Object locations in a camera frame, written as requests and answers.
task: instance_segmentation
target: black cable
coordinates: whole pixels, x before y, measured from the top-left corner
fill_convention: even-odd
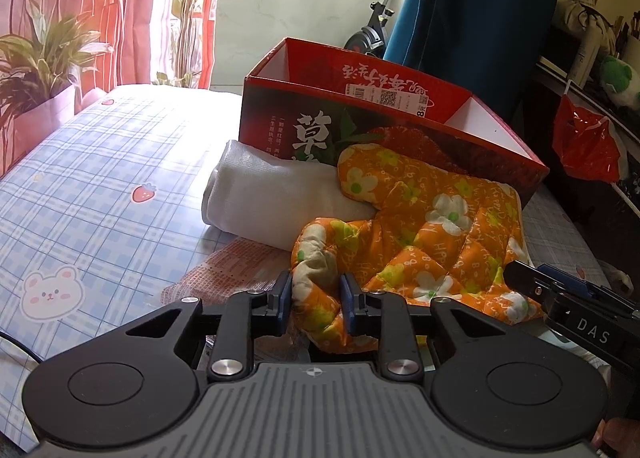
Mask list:
[[[42,362],[42,358],[40,356],[36,355],[32,350],[27,348],[27,346],[22,344],[17,339],[14,339],[13,337],[11,337],[8,333],[0,331],[0,339],[5,339],[5,340],[9,341],[11,344],[13,344],[14,346],[17,346],[18,348],[20,348],[20,350],[25,352],[28,356],[30,356],[38,364],[40,364]]]

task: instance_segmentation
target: orange fabric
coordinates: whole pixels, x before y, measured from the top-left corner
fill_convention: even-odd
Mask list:
[[[345,149],[338,176],[346,196],[370,202],[378,213],[350,223],[318,218],[294,246],[294,319],[322,350],[377,346],[344,330],[338,276],[346,272],[365,291],[396,292],[416,305],[448,295],[510,324],[540,314],[502,279],[510,261],[529,263],[520,199],[510,186],[449,173],[375,144]]]

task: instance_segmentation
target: white towel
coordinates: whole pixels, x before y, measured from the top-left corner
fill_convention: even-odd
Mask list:
[[[229,141],[202,200],[202,220],[285,251],[315,218],[368,220],[376,210],[345,197],[332,165],[284,161]]]

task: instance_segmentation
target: strawberry print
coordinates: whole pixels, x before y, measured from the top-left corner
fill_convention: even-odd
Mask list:
[[[145,182],[133,190],[131,200],[135,203],[143,203],[151,200],[155,195],[156,187],[152,183]]]

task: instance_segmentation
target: red plastic bag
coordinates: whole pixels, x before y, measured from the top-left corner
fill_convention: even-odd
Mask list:
[[[613,122],[566,95],[554,121],[553,148],[570,177],[617,182],[628,176],[626,148]]]

